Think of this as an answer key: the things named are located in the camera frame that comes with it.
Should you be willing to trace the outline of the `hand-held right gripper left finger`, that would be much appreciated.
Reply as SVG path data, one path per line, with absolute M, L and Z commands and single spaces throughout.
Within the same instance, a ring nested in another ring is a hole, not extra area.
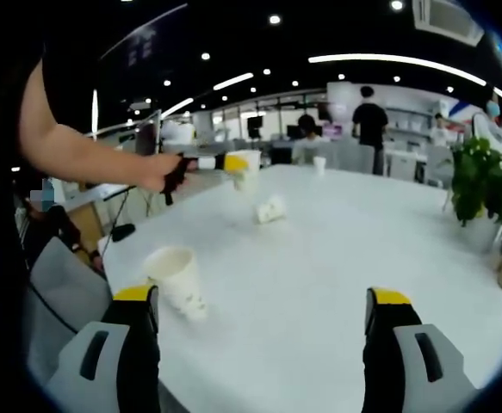
M 61 412 L 159 412 L 158 287 L 120 290 L 59 352 L 46 392 Z

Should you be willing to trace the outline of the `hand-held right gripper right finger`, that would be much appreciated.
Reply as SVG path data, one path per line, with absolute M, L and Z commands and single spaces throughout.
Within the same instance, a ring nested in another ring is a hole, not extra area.
M 404 294 L 371 287 L 366 298 L 363 410 L 463 412 L 477 389 L 458 348 Z

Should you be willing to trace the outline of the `person's left hand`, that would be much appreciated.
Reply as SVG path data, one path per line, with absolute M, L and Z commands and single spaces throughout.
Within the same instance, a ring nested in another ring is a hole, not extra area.
M 179 155 L 159 153 L 144 158 L 143 177 L 139 184 L 142 188 L 161 192 L 165 187 L 165 178 L 182 161 Z

